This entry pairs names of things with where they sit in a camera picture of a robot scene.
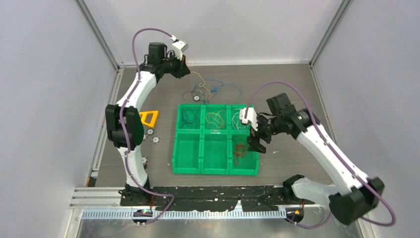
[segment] white panel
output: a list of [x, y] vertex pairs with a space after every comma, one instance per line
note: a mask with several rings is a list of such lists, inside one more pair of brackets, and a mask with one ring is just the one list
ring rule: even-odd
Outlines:
[[[397, 224], [377, 237], [419, 237], [420, 2], [353, 1], [315, 69], [337, 142], [385, 182]], [[383, 205], [371, 218], [389, 222]]]
[[3, 0], [0, 22], [1, 237], [63, 237], [113, 68], [73, 0]]
[[[133, 34], [157, 27], [186, 40], [197, 63], [309, 61], [341, 0], [86, 0], [113, 54], [134, 64]], [[138, 36], [139, 58], [161, 33]]]

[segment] green plastic organizer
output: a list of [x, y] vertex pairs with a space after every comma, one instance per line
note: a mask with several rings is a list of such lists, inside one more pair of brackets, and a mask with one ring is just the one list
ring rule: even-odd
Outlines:
[[249, 126], [241, 125], [246, 105], [181, 104], [178, 106], [172, 168], [175, 174], [258, 174], [260, 157], [247, 151], [236, 159], [235, 144], [246, 145]]

